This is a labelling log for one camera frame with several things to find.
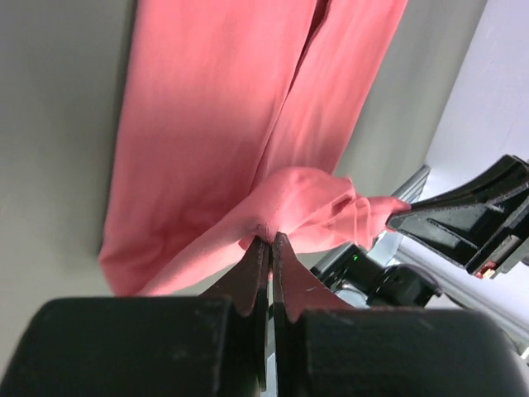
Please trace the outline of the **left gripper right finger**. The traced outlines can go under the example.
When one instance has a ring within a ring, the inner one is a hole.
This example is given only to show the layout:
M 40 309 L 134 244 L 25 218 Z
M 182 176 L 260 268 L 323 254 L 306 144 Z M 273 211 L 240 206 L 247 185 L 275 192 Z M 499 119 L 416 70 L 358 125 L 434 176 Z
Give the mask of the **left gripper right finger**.
M 497 324 L 462 309 L 355 309 L 272 245 L 281 396 L 525 396 L 524 372 Z

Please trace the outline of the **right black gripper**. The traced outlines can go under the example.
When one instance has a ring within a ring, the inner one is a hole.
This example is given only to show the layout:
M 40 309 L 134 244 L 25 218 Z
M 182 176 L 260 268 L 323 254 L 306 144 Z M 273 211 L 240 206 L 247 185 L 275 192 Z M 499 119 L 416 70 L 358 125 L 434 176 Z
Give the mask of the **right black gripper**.
M 504 155 L 459 188 L 391 215 L 387 226 L 479 279 L 528 265 L 528 163 Z

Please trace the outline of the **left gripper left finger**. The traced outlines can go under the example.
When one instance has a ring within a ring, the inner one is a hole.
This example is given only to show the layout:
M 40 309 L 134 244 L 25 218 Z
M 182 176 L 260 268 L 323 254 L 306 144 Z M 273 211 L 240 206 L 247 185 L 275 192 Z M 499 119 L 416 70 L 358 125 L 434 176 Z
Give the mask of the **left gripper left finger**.
M 269 245 L 198 296 L 64 298 L 29 322 L 4 396 L 257 396 L 266 387 Z

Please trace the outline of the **pink t shirt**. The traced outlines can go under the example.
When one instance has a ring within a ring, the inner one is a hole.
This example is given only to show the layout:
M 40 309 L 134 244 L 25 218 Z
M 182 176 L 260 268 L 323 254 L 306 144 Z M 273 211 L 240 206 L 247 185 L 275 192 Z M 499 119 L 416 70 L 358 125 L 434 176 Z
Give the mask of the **pink t shirt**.
M 403 1 L 141 1 L 99 263 L 119 296 L 184 289 L 255 237 L 370 247 L 407 210 L 335 169 Z

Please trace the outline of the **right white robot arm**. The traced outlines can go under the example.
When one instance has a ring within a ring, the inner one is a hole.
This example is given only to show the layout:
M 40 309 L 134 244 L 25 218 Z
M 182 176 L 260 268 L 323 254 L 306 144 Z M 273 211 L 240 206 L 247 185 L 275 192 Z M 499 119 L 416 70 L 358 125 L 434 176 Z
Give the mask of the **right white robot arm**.
M 388 226 L 466 273 L 493 278 L 528 253 L 528 163 L 504 155 L 466 184 L 413 203 Z M 353 289 L 370 306 L 417 306 L 441 295 L 416 265 L 380 265 L 357 246 L 344 246 L 311 272 L 331 291 Z

